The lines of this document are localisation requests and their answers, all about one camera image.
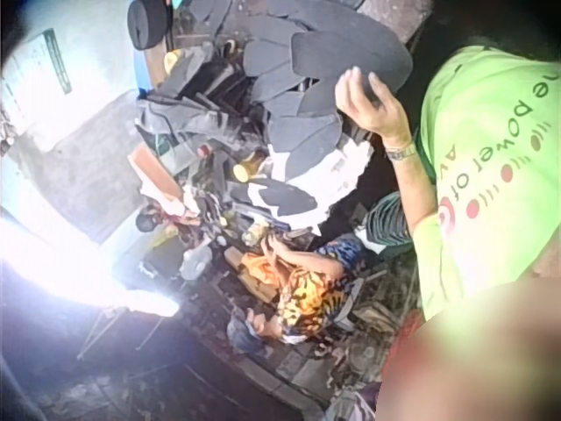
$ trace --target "white wall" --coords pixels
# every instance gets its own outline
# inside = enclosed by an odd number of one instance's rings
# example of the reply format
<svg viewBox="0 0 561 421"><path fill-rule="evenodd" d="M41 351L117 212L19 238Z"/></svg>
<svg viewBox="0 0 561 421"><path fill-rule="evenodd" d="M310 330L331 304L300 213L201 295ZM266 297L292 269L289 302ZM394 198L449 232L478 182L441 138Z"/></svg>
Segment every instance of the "white wall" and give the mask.
<svg viewBox="0 0 561 421"><path fill-rule="evenodd" d="M49 101L37 92L40 118L28 131L43 153L92 118L108 103L136 88L133 47L126 27L130 0L29 0L23 12L27 36L33 39L53 28L72 92L61 101ZM89 243L41 195L9 157L0 161L0 204L41 238L57 243ZM118 230L104 251L123 253L139 240L131 219Z"/></svg>
<svg viewBox="0 0 561 421"><path fill-rule="evenodd" d="M125 91L136 87L133 47L126 26L130 0L30 0L23 10L26 39L53 28L72 92L52 100L37 92L32 134L51 150Z"/></svg>

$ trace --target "white fabric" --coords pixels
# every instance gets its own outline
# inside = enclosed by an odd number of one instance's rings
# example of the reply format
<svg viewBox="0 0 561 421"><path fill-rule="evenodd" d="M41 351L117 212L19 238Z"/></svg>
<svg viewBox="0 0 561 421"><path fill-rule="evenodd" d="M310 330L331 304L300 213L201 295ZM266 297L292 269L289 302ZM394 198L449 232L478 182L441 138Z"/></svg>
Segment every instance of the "white fabric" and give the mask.
<svg viewBox="0 0 561 421"><path fill-rule="evenodd" d="M285 166L288 153L275 153L269 148L273 160L271 178L280 182L285 181ZM293 230L312 227L315 234L319 234L318 225L330 214L330 207L345 196L349 195L357 186L360 175L365 170L373 153L369 142L363 141L357 145L352 139L343 135L337 149L327 155L306 174L289 180L287 184L305 191L317 201L317 208L308 212L278 216L278 206L269 206L259 191L265 187L249 183L248 195L255 206L271 210L273 217L290 225Z"/></svg>

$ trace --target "person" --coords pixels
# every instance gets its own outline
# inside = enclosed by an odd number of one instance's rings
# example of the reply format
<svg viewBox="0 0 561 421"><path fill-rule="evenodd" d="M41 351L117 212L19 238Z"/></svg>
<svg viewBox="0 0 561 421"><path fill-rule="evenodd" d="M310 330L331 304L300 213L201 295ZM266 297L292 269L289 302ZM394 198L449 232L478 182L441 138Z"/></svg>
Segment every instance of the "person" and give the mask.
<svg viewBox="0 0 561 421"><path fill-rule="evenodd" d="M349 298L364 265L364 247L352 233L314 252L291 250L275 237L261 243L280 284L280 299L272 318L253 309L232 312L227 333L241 353L260 353L265 340L296 344L330 325Z"/></svg>
<svg viewBox="0 0 561 421"><path fill-rule="evenodd" d="M463 48L429 85L415 142L376 75L379 106L359 68L339 79L337 107L378 133L393 162L427 320L495 285L559 275L560 74L558 63Z"/></svg>
<svg viewBox="0 0 561 421"><path fill-rule="evenodd" d="M173 224L179 239L188 248L195 248L201 242L202 231L198 228L200 219L189 213L183 217L168 215L156 201L141 209L135 220L140 232L152 232L166 222Z"/></svg>

